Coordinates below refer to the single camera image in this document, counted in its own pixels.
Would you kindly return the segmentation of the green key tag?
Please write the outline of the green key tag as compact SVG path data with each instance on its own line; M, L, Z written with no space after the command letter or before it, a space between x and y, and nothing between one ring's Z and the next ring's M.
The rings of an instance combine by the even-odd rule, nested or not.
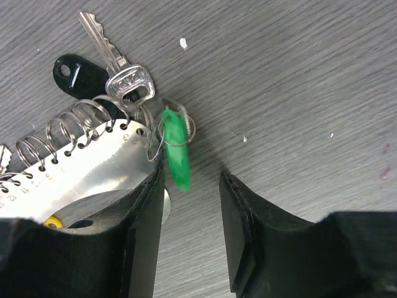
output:
M169 169L176 186L181 191L189 191L191 187L188 134L185 119L174 111L165 109L161 114L164 128L164 144Z

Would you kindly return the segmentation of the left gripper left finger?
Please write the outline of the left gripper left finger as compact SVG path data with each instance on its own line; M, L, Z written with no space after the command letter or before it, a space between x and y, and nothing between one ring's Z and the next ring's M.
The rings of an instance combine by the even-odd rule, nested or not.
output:
M157 168L76 228L1 220L1 296L152 297L163 202Z

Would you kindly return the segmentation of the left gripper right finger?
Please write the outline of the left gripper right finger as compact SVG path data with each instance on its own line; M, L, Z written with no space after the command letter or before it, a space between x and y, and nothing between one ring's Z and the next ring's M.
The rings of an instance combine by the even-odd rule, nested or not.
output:
M299 218L224 172L219 182L236 297L395 297L396 213Z

